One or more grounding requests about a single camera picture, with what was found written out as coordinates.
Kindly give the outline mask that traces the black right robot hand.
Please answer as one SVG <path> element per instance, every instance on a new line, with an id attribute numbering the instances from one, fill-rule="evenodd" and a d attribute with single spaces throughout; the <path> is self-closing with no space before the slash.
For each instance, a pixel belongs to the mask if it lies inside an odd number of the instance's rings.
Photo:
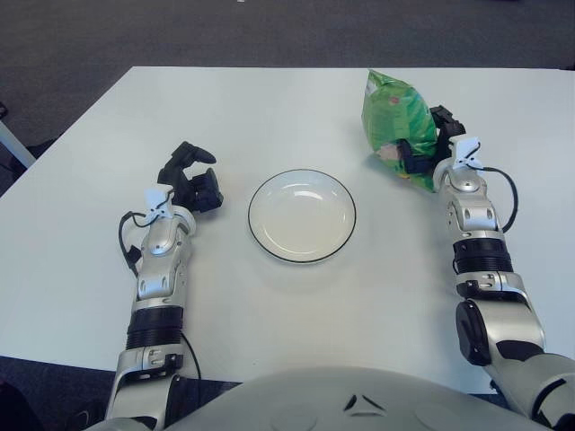
<path id="1" fill-rule="evenodd" d="M 442 105 L 430 109 L 438 132 L 435 153 L 432 156 L 416 155 L 406 139 L 398 144 L 400 160 L 407 174 L 423 174 L 433 171 L 437 164 L 451 156 L 449 138 L 465 134 L 464 125 L 453 118 L 453 114 Z"/>

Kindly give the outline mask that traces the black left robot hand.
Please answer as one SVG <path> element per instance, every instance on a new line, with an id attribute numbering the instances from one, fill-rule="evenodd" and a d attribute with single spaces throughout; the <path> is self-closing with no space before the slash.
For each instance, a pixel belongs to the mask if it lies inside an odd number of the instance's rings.
<path id="1" fill-rule="evenodd" d="M 182 142 L 159 171 L 157 182 L 172 187 L 172 203 L 192 212 L 207 212 L 222 206 L 224 197 L 212 168 L 189 179 L 184 170 L 194 163 L 215 164 L 216 157 L 187 141 Z"/>

